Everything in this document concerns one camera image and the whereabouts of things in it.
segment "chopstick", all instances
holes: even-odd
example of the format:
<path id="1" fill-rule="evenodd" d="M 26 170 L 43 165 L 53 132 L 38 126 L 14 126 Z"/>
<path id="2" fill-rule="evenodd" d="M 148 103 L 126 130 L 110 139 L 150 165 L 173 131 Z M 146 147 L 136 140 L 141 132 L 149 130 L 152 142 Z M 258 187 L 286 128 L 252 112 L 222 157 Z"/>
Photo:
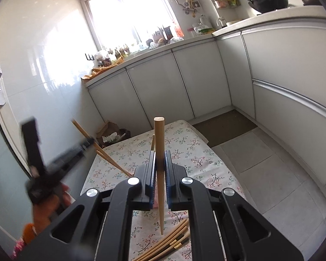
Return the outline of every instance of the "chopstick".
<path id="1" fill-rule="evenodd" d="M 190 231 L 187 232 L 181 239 L 179 239 L 176 243 L 171 245 L 168 249 L 164 250 L 160 254 L 156 255 L 152 259 L 145 258 L 143 261 L 155 261 L 157 259 L 163 258 L 164 256 L 167 256 L 168 254 L 172 253 L 173 251 L 177 250 L 179 247 L 181 247 L 184 243 L 188 241 L 188 238 L 190 237 Z"/>
<path id="2" fill-rule="evenodd" d="M 151 143 L 151 151 L 154 151 L 154 150 L 155 150 L 155 135 L 153 134 L 152 143 Z"/>
<path id="3" fill-rule="evenodd" d="M 161 235 L 164 233 L 164 118 L 155 117 L 156 178 Z"/>
<path id="4" fill-rule="evenodd" d="M 162 246 L 160 246 L 159 248 L 156 248 L 156 250 L 154 252 L 152 252 L 151 254 L 147 255 L 146 257 L 144 257 L 141 261 L 143 260 L 148 260 L 151 258 L 156 257 L 157 255 L 161 254 L 163 251 L 165 251 L 166 249 L 168 249 L 170 246 L 172 246 L 174 243 L 176 243 L 178 240 L 180 240 L 183 237 L 183 234 L 185 232 L 188 231 L 188 227 L 183 227 L 181 231 L 179 231 L 178 233 L 176 233 L 174 236 L 172 236 L 170 238 L 170 240 L 166 241 Z"/>
<path id="5" fill-rule="evenodd" d="M 72 123 L 74 126 L 83 134 L 84 137 L 90 138 L 89 134 L 80 126 L 78 122 L 75 120 L 72 120 Z M 111 165 L 115 166 L 117 169 L 119 169 L 121 172 L 125 173 L 128 177 L 132 177 L 133 175 L 124 170 L 122 167 L 120 167 L 96 142 L 93 143 L 93 146 L 95 147 L 96 151 L 101 153 L 100 156 L 102 156 L 106 161 L 108 161 Z"/>
<path id="6" fill-rule="evenodd" d="M 148 255 L 150 255 L 150 257 L 151 257 L 154 254 L 154 252 L 156 252 L 156 250 L 158 250 L 162 246 L 165 246 L 166 244 L 168 244 L 167 241 L 170 241 L 170 242 L 173 241 L 173 239 L 171 237 L 173 236 L 175 238 L 176 236 L 178 236 L 182 232 L 182 229 L 184 229 L 186 226 L 188 226 L 188 223 L 189 223 L 188 219 L 183 219 L 179 224 L 177 224 L 172 229 L 172 231 L 169 234 L 167 234 L 165 237 L 163 237 L 155 246 L 150 248 L 150 250 L 148 250 L 144 254 L 135 258 L 133 261 L 141 261 L 142 259 L 146 258 Z"/>

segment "orange sleeve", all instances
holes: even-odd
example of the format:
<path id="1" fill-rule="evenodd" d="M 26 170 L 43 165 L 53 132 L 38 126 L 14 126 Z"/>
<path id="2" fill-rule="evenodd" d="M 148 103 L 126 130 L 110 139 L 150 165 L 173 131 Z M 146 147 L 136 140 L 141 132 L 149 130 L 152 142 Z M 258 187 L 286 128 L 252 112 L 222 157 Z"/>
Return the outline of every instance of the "orange sleeve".
<path id="1" fill-rule="evenodd" d="M 23 240 L 26 244 L 29 244 L 35 237 L 35 233 L 33 231 L 34 224 L 26 224 L 23 229 Z"/>

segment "kitchen counter edge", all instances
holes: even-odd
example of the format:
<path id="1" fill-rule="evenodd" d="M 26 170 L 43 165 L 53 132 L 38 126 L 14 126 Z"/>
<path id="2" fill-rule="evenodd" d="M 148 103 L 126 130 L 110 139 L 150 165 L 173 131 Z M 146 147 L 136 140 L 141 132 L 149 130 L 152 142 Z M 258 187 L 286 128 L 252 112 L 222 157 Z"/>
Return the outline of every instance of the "kitchen counter edge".
<path id="1" fill-rule="evenodd" d="M 323 18 L 326 19 L 326 11 L 323 6 L 302 6 L 302 7 L 292 7 L 292 8 L 285 8 L 282 10 L 277 10 L 269 13 L 264 13 L 261 15 L 258 15 L 256 17 L 248 18 L 245 20 L 242 20 L 240 22 L 237 22 L 233 25 L 227 26 L 225 28 L 219 29 L 215 31 L 212 34 L 206 34 L 194 38 L 189 38 L 177 43 L 168 44 L 162 47 L 158 47 L 154 50 L 151 50 L 150 52 L 143 53 L 141 55 L 138 55 L 136 57 L 133 57 L 130 60 L 127 60 L 118 66 L 109 69 L 108 71 L 102 73 L 101 75 L 91 79 L 90 81 L 85 83 L 85 86 L 89 88 L 91 85 L 97 83 L 98 81 L 108 77 L 111 74 L 114 74 L 115 72 L 119 71 L 120 69 L 124 69 L 136 62 L 139 62 L 143 59 L 146 59 L 148 57 L 151 57 L 153 55 L 162 53 L 164 51 L 169 51 L 177 47 L 185 46 L 190 43 L 203 41 L 207 39 L 212 39 L 224 34 L 231 33 L 233 31 L 237 31 L 246 27 L 250 27 L 253 25 L 258 25 L 265 22 L 272 22 L 276 20 L 283 20 L 283 19 L 290 19 L 290 18 Z"/>

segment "wok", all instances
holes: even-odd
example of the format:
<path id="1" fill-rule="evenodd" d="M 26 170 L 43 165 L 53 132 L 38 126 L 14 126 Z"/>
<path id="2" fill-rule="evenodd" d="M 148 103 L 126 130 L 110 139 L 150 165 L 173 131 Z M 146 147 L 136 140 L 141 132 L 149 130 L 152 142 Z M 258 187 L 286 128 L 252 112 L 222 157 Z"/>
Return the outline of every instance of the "wok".
<path id="1" fill-rule="evenodd" d="M 248 0 L 250 7 L 260 13 L 267 13 L 281 8 L 287 8 L 289 0 Z"/>

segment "kitchen cabinet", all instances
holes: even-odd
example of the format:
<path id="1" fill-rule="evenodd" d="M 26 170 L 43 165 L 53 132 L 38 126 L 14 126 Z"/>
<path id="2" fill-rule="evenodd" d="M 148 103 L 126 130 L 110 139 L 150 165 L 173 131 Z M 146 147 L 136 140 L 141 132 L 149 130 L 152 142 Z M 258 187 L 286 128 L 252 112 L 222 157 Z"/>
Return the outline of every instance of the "kitchen cabinet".
<path id="1" fill-rule="evenodd" d="M 326 107 L 326 20 L 276 22 L 242 35 L 253 78 Z"/>
<path id="2" fill-rule="evenodd" d="M 252 78 L 240 32 L 216 41 L 226 71 L 232 105 L 255 118 Z"/>
<path id="3" fill-rule="evenodd" d="M 230 92 L 215 41 L 173 49 L 195 117 L 231 105 Z"/>
<path id="4" fill-rule="evenodd" d="M 135 136 L 152 128 L 125 70 L 89 90 L 103 119 L 126 128 Z"/>
<path id="5" fill-rule="evenodd" d="M 326 113 L 311 100 L 254 81 L 256 120 L 289 145 L 326 185 Z"/>
<path id="6" fill-rule="evenodd" d="M 152 126 L 154 117 L 164 117 L 166 124 L 194 118 L 171 51 L 144 59 L 127 71 Z"/>

